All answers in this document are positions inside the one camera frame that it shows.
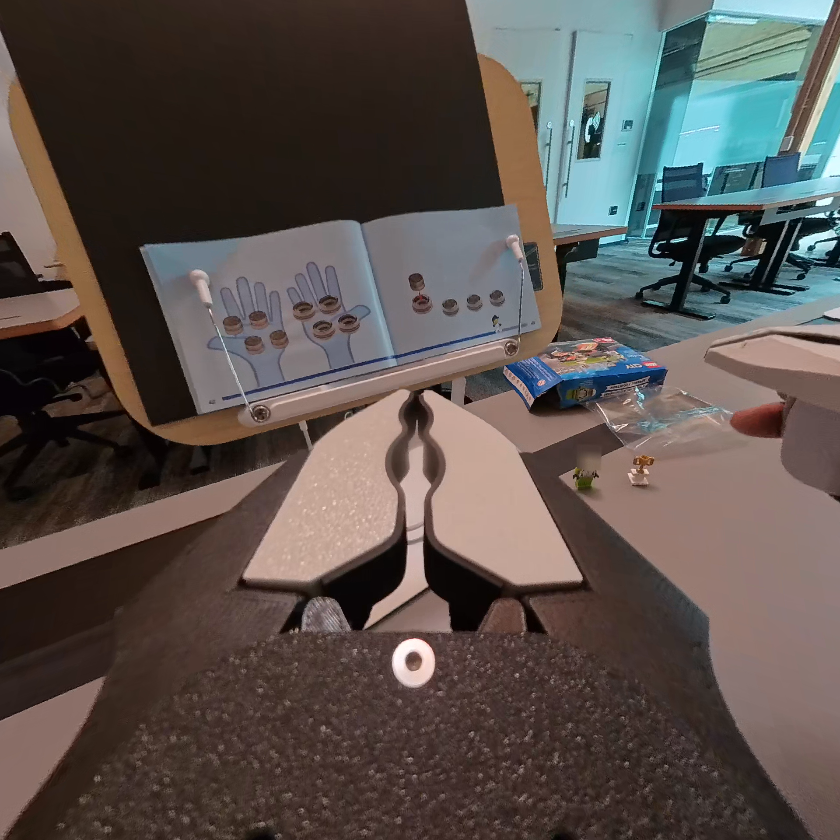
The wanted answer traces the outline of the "blue lego box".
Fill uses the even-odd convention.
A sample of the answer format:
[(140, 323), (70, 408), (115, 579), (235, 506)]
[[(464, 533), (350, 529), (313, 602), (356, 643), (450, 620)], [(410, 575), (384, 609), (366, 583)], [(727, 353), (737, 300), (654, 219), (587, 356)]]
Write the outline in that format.
[(573, 407), (662, 385), (667, 372), (665, 365), (611, 338), (551, 343), (537, 356), (503, 368), (528, 408), (538, 401)]

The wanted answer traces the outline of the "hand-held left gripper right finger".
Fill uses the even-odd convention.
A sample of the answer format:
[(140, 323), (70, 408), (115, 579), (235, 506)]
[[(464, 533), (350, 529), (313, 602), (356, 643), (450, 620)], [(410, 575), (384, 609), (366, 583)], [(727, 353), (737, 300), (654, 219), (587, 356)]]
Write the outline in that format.
[(436, 594), (577, 589), (584, 577), (517, 447), (442, 396), (421, 394), (424, 570)]

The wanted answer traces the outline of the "black panel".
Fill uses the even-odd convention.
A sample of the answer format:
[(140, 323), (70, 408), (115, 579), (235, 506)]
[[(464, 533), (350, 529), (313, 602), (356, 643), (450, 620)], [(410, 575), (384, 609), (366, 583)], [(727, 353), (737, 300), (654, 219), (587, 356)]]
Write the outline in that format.
[(465, 2), (6, 1), (152, 425), (197, 415), (144, 245), (505, 203)]

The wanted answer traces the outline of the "long meeting table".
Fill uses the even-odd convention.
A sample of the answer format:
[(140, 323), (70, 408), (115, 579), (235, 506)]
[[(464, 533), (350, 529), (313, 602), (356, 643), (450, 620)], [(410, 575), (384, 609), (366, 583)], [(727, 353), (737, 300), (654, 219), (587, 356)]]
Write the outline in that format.
[(693, 201), (673, 204), (671, 208), (702, 208), (712, 219), (724, 214), (727, 217), (761, 214), (760, 226), (779, 225), (779, 233), (770, 238), (768, 248), (761, 255), (759, 265), (754, 269), (749, 281), (728, 281), (721, 287), (728, 293), (734, 289), (789, 297), (796, 292), (808, 291), (809, 287), (777, 285), (775, 279), (791, 251), (791, 244), (800, 232), (803, 219), (838, 209), (838, 184), (839, 178), (835, 176), (763, 187), (747, 192), (704, 196)]

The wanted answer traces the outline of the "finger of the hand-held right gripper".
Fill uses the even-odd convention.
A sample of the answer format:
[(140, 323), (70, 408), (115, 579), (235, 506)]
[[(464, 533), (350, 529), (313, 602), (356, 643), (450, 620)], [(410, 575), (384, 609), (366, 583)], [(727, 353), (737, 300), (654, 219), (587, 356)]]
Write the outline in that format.
[(761, 329), (714, 342), (706, 362), (785, 396), (839, 409), (838, 329)]

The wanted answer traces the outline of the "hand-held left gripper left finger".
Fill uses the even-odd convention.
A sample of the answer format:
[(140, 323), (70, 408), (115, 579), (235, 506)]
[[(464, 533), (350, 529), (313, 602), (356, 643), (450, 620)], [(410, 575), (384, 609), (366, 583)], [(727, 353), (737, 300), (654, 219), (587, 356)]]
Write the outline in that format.
[(405, 540), (412, 401), (412, 392), (394, 392), (314, 445), (245, 568), (245, 584), (315, 594)]

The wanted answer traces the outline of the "book stand with black board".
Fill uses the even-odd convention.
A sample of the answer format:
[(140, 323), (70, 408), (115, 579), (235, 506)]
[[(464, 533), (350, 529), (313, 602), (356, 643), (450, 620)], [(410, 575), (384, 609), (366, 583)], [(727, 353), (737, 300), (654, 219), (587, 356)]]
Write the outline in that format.
[(327, 390), (316, 388), (282, 396), (271, 410), (271, 419), (262, 424), (241, 422), (237, 408), (168, 424), (155, 426), (151, 423), (36, 120), (18, 80), (12, 81), (8, 93), (8, 115), (17, 150), (56, 241), (59, 261), (77, 294), (81, 314), (91, 328), (116, 396), (134, 420), (152, 433), (177, 444), (220, 445), (274, 427), (298, 424), (369, 403), (400, 387), (415, 391), (474, 375), (500, 364), (527, 359), (545, 348), (560, 326), (563, 294), (559, 271), (551, 254), (553, 237), (532, 118), (525, 95), (513, 75), (487, 56), (480, 55), (478, 61), (503, 195), (506, 202), (517, 206), (524, 239), (539, 246), (542, 289), (536, 292), (535, 299), (541, 329), (521, 336), (517, 353), (508, 353), (505, 340), (502, 340), (405, 365), (393, 373), (371, 374), (362, 381), (338, 384)]

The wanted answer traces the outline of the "person's right hand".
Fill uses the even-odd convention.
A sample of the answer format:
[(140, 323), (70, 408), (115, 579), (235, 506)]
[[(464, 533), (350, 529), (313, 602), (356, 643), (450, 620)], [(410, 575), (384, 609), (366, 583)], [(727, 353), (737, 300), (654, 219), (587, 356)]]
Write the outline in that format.
[(781, 438), (785, 409), (784, 402), (743, 409), (731, 416), (730, 426), (737, 433), (751, 438)]

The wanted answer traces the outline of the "clear plastic bag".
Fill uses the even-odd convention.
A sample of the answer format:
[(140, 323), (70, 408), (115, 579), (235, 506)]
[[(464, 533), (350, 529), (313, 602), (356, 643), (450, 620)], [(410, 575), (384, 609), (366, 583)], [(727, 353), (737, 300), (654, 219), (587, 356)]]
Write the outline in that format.
[(729, 430), (732, 413), (669, 385), (636, 387), (588, 402), (625, 448), (641, 453), (705, 443)]

